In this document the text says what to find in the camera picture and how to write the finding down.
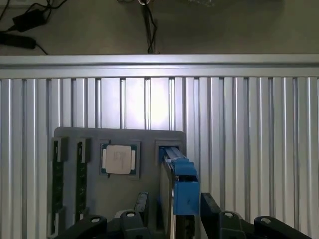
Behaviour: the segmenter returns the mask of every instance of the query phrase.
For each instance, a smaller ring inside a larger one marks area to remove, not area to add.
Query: gray floor
[[[319,53],[318,0],[219,0],[202,7],[187,0],[155,0],[152,11],[162,54]],[[11,9],[0,29],[23,12]],[[24,35],[52,55],[144,54],[145,29],[137,2],[70,0],[49,24]],[[39,49],[0,46],[0,55],[42,55]]]

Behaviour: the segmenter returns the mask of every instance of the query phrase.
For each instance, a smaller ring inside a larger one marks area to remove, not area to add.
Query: aluminum profile frame
[[[222,209],[319,238],[318,77],[319,55],[0,57],[0,237],[46,238],[49,141],[74,126],[182,130]]]

